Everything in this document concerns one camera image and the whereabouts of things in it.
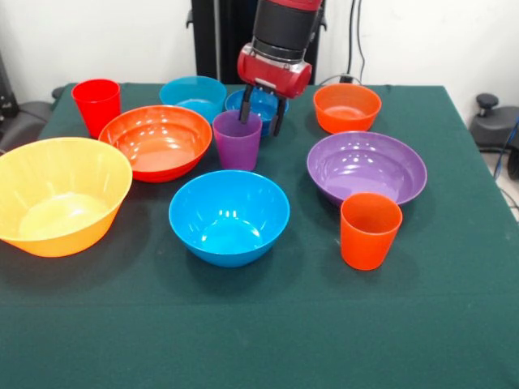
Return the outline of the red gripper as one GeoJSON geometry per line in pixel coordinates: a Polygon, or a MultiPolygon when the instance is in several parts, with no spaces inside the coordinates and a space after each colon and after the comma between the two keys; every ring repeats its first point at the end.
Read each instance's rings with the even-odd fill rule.
{"type": "MultiPolygon", "coordinates": [[[[267,88],[284,98],[277,99],[277,111],[271,120],[271,135],[277,137],[286,111],[286,98],[300,96],[310,82],[312,65],[305,61],[279,62],[254,51],[246,44],[238,55],[238,76],[244,83],[267,88]]],[[[246,124],[251,111],[252,86],[246,86],[239,111],[239,121],[246,124]]]]}

